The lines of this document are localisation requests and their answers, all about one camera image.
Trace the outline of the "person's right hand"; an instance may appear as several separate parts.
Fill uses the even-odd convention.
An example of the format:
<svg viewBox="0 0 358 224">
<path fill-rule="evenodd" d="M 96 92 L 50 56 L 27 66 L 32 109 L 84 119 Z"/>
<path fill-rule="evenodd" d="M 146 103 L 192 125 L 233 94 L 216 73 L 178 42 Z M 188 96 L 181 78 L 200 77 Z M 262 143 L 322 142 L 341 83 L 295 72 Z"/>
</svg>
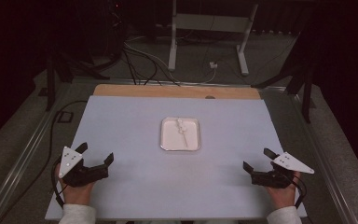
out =
<svg viewBox="0 0 358 224">
<path fill-rule="evenodd" d="M 293 183 L 285 189 L 266 187 L 275 210 L 295 205 L 296 184 L 300 178 L 300 172 L 294 172 Z"/>
</svg>

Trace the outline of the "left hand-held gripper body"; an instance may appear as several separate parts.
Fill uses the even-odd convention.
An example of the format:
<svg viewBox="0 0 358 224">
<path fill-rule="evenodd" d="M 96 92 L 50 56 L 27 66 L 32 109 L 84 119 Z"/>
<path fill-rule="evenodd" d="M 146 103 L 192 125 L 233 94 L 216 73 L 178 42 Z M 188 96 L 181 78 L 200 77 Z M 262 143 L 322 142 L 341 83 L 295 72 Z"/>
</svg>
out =
<svg viewBox="0 0 358 224">
<path fill-rule="evenodd" d="M 82 187 L 109 176 L 109 166 L 104 164 L 93 167 L 84 165 L 83 153 L 77 153 L 76 149 L 64 147 L 59 157 L 59 178 L 71 187 Z"/>
</svg>

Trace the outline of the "pale blue table mat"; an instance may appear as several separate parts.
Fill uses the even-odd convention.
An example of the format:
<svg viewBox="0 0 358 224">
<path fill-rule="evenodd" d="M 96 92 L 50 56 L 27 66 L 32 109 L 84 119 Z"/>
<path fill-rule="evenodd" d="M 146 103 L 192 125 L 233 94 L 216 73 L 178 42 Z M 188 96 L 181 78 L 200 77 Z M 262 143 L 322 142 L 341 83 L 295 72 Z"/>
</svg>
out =
<svg viewBox="0 0 358 224">
<path fill-rule="evenodd" d="M 199 150 L 160 147 L 161 122 L 173 117 L 199 121 Z M 268 171 L 264 148 L 282 152 L 262 100 L 92 96 L 72 146 L 82 143 L 88 166 L 115 158 L 91 197 L 99 219 L 254 219 L 271 210 L 242 168 Z"/>
</svg>

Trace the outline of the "white square tray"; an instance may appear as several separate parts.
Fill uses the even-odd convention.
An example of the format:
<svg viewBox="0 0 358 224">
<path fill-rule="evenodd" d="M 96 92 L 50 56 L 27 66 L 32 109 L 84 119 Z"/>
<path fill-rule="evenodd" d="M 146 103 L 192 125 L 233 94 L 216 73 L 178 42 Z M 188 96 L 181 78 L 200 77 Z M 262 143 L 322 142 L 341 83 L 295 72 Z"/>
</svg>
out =
<svg viewBox="0 0 358 224">
<path fill-rule="evenodd" d="M 183 136 L 178 132 L 177 119 L 181 118 L 186 126 L 185 148 Z M 200 149 L 200 124 L 197 119 L 173 117 L 165 118 L 160 125 L 160 147 L 166 151 L 197 151 Z"/>
</svg>

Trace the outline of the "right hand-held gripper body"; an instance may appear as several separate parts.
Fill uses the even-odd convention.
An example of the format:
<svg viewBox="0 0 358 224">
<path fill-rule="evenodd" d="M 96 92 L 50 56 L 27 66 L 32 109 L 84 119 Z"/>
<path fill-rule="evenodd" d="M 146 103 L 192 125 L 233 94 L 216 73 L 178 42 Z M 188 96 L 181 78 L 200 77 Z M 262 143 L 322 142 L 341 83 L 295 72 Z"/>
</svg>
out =
<svg viewBox="0 0 358 224">
<path fill-rule="evenodd" d="M 294 172 L 306 174 L 314 173 L 312 168 L 288 152 L 283 152 L 283 154 L 277 155 L 278 157 L 275 160 L 271 160 L 271 171 L 259 172 L 254 170 L 250 175 L 254 185 L 285 189 L 292 184 Z"/>
</svg>

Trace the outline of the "person's left hand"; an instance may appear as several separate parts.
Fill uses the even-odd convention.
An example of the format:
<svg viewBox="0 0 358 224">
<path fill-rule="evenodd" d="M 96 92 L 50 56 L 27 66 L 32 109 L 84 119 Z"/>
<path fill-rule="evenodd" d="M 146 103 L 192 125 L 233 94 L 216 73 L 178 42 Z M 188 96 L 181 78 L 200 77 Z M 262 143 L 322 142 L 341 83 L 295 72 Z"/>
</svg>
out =
<svg viewBox="0 0 358 224">
<path fill-rule="evenodd" d="M 89 205 L 94 183 L 88 183 L 82 187 L 67 187 L 61 178 L 58 178 L 62 186 L 63 201 L 65 204 Z"/>
</svg>

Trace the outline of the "black tripod stand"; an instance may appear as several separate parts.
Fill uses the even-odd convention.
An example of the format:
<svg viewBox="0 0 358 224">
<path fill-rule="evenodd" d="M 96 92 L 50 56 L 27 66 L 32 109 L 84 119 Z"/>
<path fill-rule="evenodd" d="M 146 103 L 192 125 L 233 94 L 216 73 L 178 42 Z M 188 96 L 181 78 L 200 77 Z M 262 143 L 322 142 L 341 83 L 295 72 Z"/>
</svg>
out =
<svg viewBox="0 0 358 224">
<path fill-rule="evenodd" d="M 69 65 L 73 65 L 75 68 L 79 69 L 82 72 L 85 72 L 87 75 L 94 77 L 100 80 L 107 80 L 108 77 L 102 76 L 93 69 L 87 67 L 85 64 L 74 59 L 65 52 L 58 51 L 55 48 L 50 48 L 47 50 L 47 88 L 45 91 L 47 100 L 46 110 L 50 111 L 54 106 L 56 101 L 56 80 L 55 77 L 58 77 L 62 82 L 71 82 L 74 78 L 73 74 L 70 71 Z"/>
<path fill-rule="evenodd" d="M 263 82 L 252 84 L 253 88 L 265 89 L 267 86 L 290 77 L 285 92 L 290 95 L 298 94 L 303 89 L 301 114 L 307 123 L 310 123 L 310 94 L 314 66 L 311 53 L 306 51 L 305 33 L 301 32 L 296 38 L 290 53 L 284 61 L 280 72 Z"/>
</svg>

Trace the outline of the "white metal stand frame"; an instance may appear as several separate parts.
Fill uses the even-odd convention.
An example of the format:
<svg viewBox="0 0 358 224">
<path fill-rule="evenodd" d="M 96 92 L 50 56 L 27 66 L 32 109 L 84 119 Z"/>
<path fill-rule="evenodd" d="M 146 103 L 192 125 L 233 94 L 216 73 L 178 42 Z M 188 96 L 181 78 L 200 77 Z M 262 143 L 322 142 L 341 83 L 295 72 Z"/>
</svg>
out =
<svg viewBox="0 0 358 224">
<path fill-rule="evenodd" d="M 215 31 L 242 33 L 243 40 L 236 46 L 237 58 L 241 74 L 247 76 L 249 68 L 245 59 L 245 47 L 252 31 L 258 4 L 251 4 L 250 14 L 247 17 L 217 16 L 201 14 L 185 14 L 177 12 L 177 0 L 172 0 L 172 37 L 168 60 L 168 70 L 173 72 L 176 66 L 178 29 L 196 31 Z"/>
</svg>

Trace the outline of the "black floor socket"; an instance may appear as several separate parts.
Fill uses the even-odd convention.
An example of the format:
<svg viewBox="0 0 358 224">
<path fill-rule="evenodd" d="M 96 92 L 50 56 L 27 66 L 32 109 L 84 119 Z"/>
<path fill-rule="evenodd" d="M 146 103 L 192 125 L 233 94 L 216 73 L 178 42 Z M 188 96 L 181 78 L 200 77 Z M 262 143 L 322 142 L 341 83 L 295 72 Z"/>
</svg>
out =
<svg viewBox="0 0 358 224">
<path fill-rule="evenodd" d="M 74 117 L 73 112 L 62 111 L 59 113 L 57 122 L 58 123 L 71 123 Z"/>
</svg>

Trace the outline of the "aluminium floor rail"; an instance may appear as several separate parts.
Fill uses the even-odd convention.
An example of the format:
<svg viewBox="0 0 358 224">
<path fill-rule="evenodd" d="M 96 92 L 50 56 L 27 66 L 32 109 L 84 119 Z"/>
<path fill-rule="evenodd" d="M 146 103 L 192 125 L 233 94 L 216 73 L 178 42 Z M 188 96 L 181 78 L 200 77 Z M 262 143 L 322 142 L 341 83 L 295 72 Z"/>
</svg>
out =
<svg viewBox="0 0 358 224">
<path fill-rule="evenodd" d="M 48 101 L 32 93 L 0 131 L 0 216 L 18 186 L 34 153 L 43 139 L 62 97 L 70 89 L 61 84 L 55 102 L 46 110 Z"/>
<path fill-rule="evenodd" d="M 356 179 L 358 160 L 355 158 L 345 134 L 337 124 L 324 102 L 310 110 L 310 123 L 305 121 L 302 106 L 305 104 L 297 95 L 289 95 L 300 123 L 306 133 L 308 145 L 318 164 L 342 224 L 358 224 L 355 201 L 350 188 Z"/>
</svg>

